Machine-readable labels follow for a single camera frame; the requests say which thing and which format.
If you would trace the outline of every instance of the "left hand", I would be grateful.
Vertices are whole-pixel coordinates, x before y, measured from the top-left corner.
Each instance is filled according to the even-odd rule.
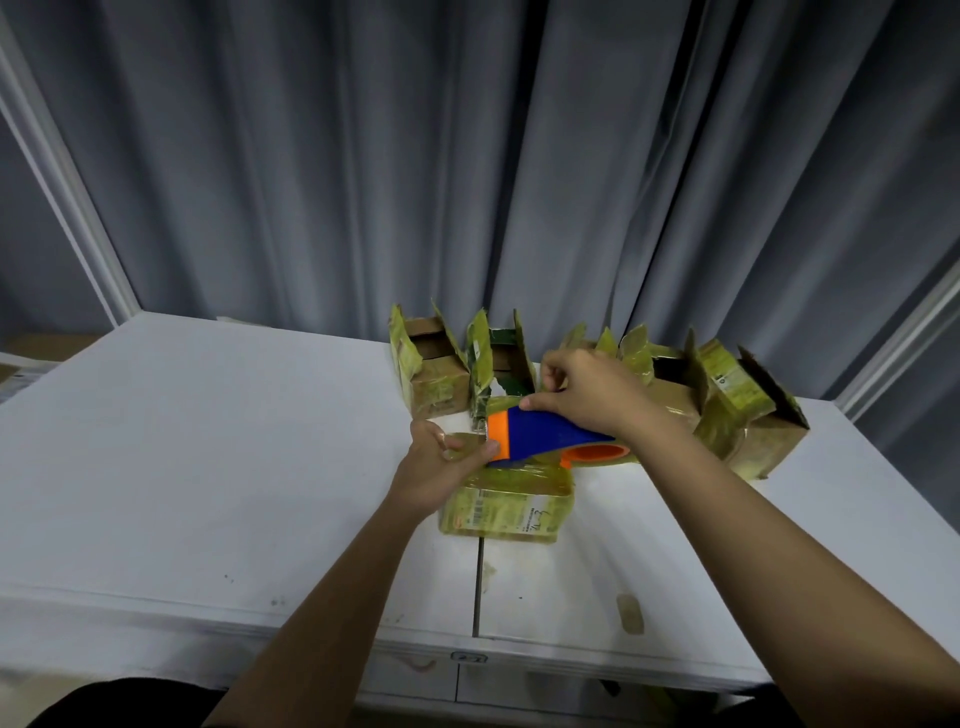
[[[394,482],[384,500],[391,510],[399,509],[418,522],[439,510],[468,475],[494,457],[500,446],[493,440],[463,458],[449,460],[446,450],[459,450],[464,442],[444,437],[444,431],[431,422],[410,423],[413,442],[396,468]]]

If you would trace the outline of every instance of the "barcode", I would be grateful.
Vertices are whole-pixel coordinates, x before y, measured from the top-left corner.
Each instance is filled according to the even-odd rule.
[[[473,525],[480,525],[483,520],[483,499],[480,497],[473,503],[473,518],[471,520]]]

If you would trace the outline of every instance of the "orange tape roll core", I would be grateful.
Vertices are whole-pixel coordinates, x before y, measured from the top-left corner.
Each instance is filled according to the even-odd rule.
[[[500,443],[500,452],[491,460],[510,459],[510,425],[507,422],[507,410],[494,412],[487,417],[487,439]]]
[[[561,453],[561,459],[571,463],[601,463],[616,460],[630,454],[630,449],[622,445],[581,445],[568,448]]]

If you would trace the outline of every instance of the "white wall frame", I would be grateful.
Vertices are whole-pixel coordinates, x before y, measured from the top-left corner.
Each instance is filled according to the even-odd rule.
[[[0,112],[110,322],[120,326],[140,312],[140,304],[2,10]]]
[[[918,304],[853,381],[836,405],[856,422],[960,316],[960,261]]]

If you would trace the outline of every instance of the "hand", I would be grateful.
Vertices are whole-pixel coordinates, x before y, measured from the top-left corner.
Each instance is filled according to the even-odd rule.
[[[524,397],[520,409],[563,415],[575,425],[624,439],[638,413],[655,412],[640,378],[620,361],[588,349],[543,355],[540,378],[546,392]],[[566,389],[560,391],[564,381]]]
[[[485,466],[500,450],[490,440],[474,452],[451,460],[444,454],[465,446],[459,438],[444,436],[444,431],[430,422],[410,423],[410,435],[413,442],[396,468],[384,504],[418,522],[437,511],[468,475]]]

